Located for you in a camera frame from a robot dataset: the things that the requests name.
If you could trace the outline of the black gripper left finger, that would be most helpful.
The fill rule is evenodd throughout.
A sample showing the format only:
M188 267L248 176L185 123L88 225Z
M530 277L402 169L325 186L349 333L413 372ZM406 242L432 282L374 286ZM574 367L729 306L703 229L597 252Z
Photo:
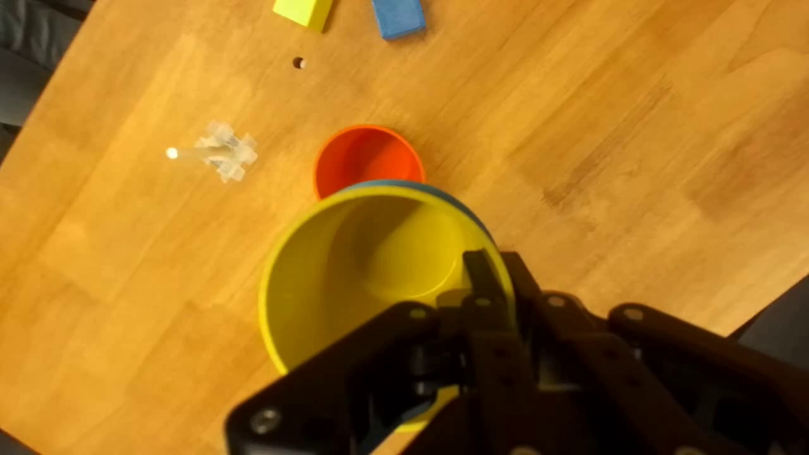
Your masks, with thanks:
M229 455L370 455L406 420L436 420L411 455L536 448L536 387L487 252L463 258L459 306L402 300L241 402Z

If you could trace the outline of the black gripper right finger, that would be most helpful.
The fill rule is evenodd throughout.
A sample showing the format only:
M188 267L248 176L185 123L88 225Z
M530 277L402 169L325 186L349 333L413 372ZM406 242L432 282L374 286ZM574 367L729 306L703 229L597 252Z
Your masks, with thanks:
M809 455L809 373L645 304L608 318L507 252L542 394L594 411L629 455Z

